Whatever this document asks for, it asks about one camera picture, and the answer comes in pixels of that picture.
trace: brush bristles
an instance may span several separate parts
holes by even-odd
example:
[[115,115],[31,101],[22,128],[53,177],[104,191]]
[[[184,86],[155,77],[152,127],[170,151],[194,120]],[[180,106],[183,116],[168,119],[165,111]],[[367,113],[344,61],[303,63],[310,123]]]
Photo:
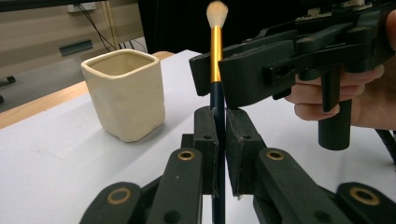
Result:
[[213,1],[207,6],[206,16],[210,28],[219,26],[222,28],[227,18],[228,8],[221,1]]

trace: human hand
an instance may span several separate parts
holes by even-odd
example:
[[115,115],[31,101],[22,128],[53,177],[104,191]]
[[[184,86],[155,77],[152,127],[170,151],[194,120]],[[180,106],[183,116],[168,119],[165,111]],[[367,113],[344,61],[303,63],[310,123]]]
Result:
[[[396,50],[396,10],[387,18],[389,44]],[[352,99],[351,125],[396,130],[396,57],[372,71],[341,74],[340,101]],[[295,104],[296,115],[304,120],[327,119],[339,112],[337,105],[323,112],[320,78],[301,81],[285,99]]]

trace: white table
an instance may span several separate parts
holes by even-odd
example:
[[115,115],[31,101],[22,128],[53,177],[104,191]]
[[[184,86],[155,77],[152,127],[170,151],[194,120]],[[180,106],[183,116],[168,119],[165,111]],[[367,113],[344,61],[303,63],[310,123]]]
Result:
[[[103,188],[120,181],[143,187],[162,175],[181,135],[193,133],[193,112],[209,104],[196,95],[188,63],[195,55],[185,50],[162,61],[166,119],[139,142],[107,133],[89,94],[0,130],[0,223],[79,223]],[[288,151],[322,187],[356,181],[396,201],[395,166],[374,130],[352,128],[350,148],[333,152],[318,145],[317,123],[298,119],[284,100],[242,109],[268,147]],[[227,223],[258,223],[252,197],[238,201],[227,187]],[[210,213],[205,196],[203,223],[211,223]]]

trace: makeup brush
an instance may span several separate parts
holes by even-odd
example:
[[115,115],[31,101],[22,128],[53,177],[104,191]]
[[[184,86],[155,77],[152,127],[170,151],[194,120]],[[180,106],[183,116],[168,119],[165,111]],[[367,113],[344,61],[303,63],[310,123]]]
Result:
[[221,87],[219,61],[222,60],[221,29],[227,18],[228,8],[221,1],[209,4],[206,10],[207,20],[211,29],[210,44],[210,109],[216,124],[219,139],[218,189],[212,198],[212,222],[225,223],[225,117],[224,94]]

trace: ceramic cup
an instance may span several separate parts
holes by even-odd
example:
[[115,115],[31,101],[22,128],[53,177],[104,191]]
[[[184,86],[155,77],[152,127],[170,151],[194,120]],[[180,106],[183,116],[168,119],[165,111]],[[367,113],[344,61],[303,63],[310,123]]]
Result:
[[157,57],[119,49],[81,63],[97,117],[121,141],[138,141],[165,119]]

